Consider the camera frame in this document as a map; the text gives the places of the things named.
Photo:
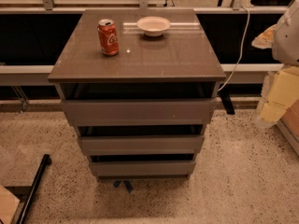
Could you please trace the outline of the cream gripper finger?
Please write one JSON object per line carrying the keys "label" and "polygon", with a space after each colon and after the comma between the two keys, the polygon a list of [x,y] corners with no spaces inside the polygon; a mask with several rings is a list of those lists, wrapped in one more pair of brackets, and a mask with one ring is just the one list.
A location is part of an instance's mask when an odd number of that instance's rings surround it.
{"label": "cream gripper finger", "polygon": [[273,40],[274,40],[274,33],[276,31],[276,25],[272,25],[256,36],[251,45],[257,49],[271,49]]}

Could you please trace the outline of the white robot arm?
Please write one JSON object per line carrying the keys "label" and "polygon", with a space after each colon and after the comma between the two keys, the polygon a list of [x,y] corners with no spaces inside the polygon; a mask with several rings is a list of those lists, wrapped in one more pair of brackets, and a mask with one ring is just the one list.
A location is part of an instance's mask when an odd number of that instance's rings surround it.
{"label": "white robot arm", "polygon": [[275,60],[285,65],[299,65],[299,0],[293,0],[275,25],[253,39],[258,49],[271,49]]}

